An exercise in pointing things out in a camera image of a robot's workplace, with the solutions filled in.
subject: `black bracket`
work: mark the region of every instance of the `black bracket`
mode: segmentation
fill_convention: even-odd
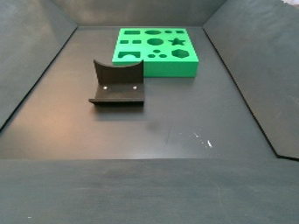
[[[98,73],[98,92],[94,104],[134,103],[143,104],[144,62],[132,66],[108,66],[94,60]]]

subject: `star-shaped hole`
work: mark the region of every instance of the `star-shaped hole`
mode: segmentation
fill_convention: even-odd
[[[178,38],[175,38],[174,40],[170,40],[170,42],[173,42],[173,46],[183,46],[183,42],[186,40],[181,40]]]

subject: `green foam block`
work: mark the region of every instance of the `green foam block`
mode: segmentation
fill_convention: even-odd
[[[199,58],[189,32],[182,28],[123,28],[112,63],[144,61],[144,77],[195,77]]]

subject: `gray surface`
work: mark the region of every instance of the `gray surface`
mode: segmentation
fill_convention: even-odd
[[[281,0],[230,0],[205,25],[281,156],[299,158],[299,11]]]
[[[2,161],[2,223],[298,224],[299,164]]]
[[[76,25],[47,0],[0,0],[0,129]]]
[[[202,26],[226,0],[52,0],[79,25]]]
[[[0,134],[0,158],[274,158],[202,28],[197,78],[144,80],[143,108],[95,108],[92,61],[111,64],[118,28],[79,28]]]

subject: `white speck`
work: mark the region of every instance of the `white speck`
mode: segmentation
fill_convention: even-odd
[[[213,146],[211,146],[211,141],[209,140],[209,145],[210,145],[210,147],[213,148]]]

